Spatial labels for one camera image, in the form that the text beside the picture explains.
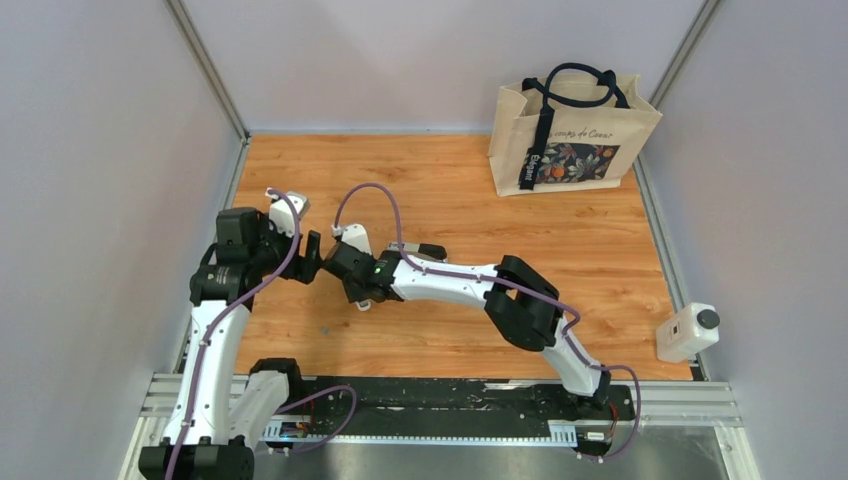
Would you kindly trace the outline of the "white and black stapler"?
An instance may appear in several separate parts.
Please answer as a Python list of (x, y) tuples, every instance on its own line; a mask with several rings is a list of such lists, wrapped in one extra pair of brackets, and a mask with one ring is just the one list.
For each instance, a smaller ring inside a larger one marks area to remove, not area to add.
[[(436, 262), (446, 262), (447, 261), (447, 251), (441, 245), (430, 244), (430, 243), (405, 243), (403, 245), (403, 250), (409, 256), (415, 256), (418, 258), (422, 258), (428, 261), (436, 261)], [(381, 254), (382, 257), (400, 257), (400, 245), (398, 242), (390, 242), (386, 249)]]

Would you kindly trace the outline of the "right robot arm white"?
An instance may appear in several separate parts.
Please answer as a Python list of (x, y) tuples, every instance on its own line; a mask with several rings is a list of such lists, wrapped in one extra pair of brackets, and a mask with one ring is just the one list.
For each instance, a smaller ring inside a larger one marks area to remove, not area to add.
[(448, 263), (441, 245), (392, 242), (373, 256), (338, 241), (323, 268), (342, 282), (352, 304), (432, 300), (481, 310), (508, 343), (544, 357), (579, 416), (596, 418), (610, 405), (609, 372), (573, 333), (578, 313), (516, 256), (468, 266)]

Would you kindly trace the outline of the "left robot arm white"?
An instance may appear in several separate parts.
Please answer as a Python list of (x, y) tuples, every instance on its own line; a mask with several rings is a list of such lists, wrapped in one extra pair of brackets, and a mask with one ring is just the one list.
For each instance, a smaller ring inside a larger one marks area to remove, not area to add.
[[(320, 235), (304, 237), (301, 199), (268, 212), (222, 210), (215, 241), (192, 275), (190, 338), (176, 405), (155, 446), (142, 448), (146, 479), (250, 479), (259, 436), (277, 410), (294, 414), (306, 389), (291, 358), (258, 361), (245, 391), (231, 399), (238, 348), (258, 292), (276, 278), (310, 283), (320, 263)], [(301, 240), (307, 242), (304, 255)]]

